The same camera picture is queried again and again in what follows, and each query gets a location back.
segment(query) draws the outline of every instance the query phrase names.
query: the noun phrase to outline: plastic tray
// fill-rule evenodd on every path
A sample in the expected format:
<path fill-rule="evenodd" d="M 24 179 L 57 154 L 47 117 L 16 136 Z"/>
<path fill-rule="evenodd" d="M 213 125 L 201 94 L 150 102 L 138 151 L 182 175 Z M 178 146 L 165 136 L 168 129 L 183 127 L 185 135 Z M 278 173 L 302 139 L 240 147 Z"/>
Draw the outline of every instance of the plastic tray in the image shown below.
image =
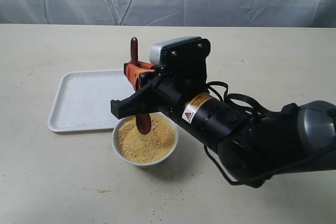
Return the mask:
<path fill-rule="evenodd" d="M 48 127 L 55 132 L 113 129 L 119 120 L 110 101 L 133 93 L 123 70 L 70 72 L 61 79 Z"/>

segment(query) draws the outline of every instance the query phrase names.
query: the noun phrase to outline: white tabletop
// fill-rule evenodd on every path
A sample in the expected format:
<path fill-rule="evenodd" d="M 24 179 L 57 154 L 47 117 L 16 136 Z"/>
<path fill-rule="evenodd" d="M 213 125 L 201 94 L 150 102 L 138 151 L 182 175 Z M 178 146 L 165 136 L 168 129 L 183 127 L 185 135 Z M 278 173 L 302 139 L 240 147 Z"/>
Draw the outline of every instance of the white tabletop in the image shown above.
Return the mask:
<path fill-rule="evenodd" d="M 156 42 L 209 39 L 208 79 L 272 110 L 336 103 L 336 29 L 0 25 L 0 223 L 335 223 L 336 172 L 234 187 L 183 130 L 147 170 L 116 156 L 111 132 L 50 131 L 60 78 L 120 68 L 132 36 L 145 61 Z"/>

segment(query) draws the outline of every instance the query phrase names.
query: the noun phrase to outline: white bowl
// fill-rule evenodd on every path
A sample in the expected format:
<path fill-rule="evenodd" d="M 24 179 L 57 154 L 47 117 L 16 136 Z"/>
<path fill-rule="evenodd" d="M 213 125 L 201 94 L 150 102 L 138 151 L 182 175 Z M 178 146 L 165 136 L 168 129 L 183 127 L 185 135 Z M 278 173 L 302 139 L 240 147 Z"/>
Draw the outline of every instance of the white bowl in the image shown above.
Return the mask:
<path fill-rule="evenodd" d="M 150 166 L 153 166 L 153 165 L 156 165 L 162 161 L 164 161 L 166 158 L 168 158 L 172 153 L 173 151 L 175 150 L 176 148 L 176 145 L 177 145 L 177 141 L 179 139 L 179 132 L 177 130 L 177 127 L 176 127 L 176 124 L 170 120 L 167 116 L 165 116 L 164 114 L 162 113 L 155 113 L 155 115 L 157 116 L 160 116 L 162 117 L 163 119 L 165 119 L 170 127 L 173 129 L 173 132 L 174 132 L 174 145 L 172 147 L 172 149 L 167 153 L 167 155 L 165 155 L 163 158 L 161 159 L 158 159 L 157 161 L 154 161 L 154 162 L 150 162 L 150 163 L 137 163 L 137 162 L 132 162 L 130 160 L 128 160 L 127 158 L 125 158 L 119 151 L 119 148 L 118 148 L 118 131 L 120 129 L 120 127 L 125 123 L 127 122 L 128 120 L 132 119 L 133 116 L 129 116 L 127 118 L 124 118 L 124 119 L 121 119 L 117 125 L 115 126 L 115 128 L 113 129 L 113 132 L 112 132 L 112 147 L 115 151 L 115 153 L 122 159 L 124 160 L 125 162 L 131 164 L 131 165 L 135 165 L 137 167 L 140 167 L 140 168 L 147 168 L 147 167 L 150 167 Z"/>

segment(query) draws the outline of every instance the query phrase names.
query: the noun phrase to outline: yellow warning sticker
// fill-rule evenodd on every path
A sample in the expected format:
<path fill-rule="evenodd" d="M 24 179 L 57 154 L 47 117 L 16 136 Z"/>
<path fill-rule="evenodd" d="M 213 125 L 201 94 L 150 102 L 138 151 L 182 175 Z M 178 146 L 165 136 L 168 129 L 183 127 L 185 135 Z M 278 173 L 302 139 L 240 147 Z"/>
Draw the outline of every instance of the yellow warning sticker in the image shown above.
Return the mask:
<path fill-rule="evenodd" d="M 197 110 L 208 100 L 214 99 L 208 93 L 201 93 L 195 96 L 185 107 L 182 113 L 182 119 L 186 120 L 188 123 L 191 123 Z"/>

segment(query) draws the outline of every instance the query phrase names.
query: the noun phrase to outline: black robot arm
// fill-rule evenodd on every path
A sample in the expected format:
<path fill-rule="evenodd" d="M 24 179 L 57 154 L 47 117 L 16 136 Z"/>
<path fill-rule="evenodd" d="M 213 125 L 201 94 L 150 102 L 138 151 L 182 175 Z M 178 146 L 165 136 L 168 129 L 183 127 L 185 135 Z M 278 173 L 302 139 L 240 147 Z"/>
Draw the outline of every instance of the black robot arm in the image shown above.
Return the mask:
<path fill-rule="evenodd" d="M 188 37 L 177 42 L 178 47 L 175 40 L 165 45 L 164 52 L 160 49 L 160 59 L 154 62 L 159 67 L 151 78 L 143 78 L 139 91 L 125 100 L 111 101 L 113 115 L 120 119 L 162 112 L 204 144 L 206 154 L 231 185 L 258 188 L 277 174 L 336 169 L 335 105 L 292 103 L 271 112 L 251 97 L 228 94 L 226 83 L 205 83 L 208 40 Z M 178 55 L 184 55 L 188 66 L 174 62 Z M 198 71 L 183 72 L 193 61 Z M 213 86 L 225 88 L 224 95 Z M 237 100 L 246 106 L 236 104 Z"/>

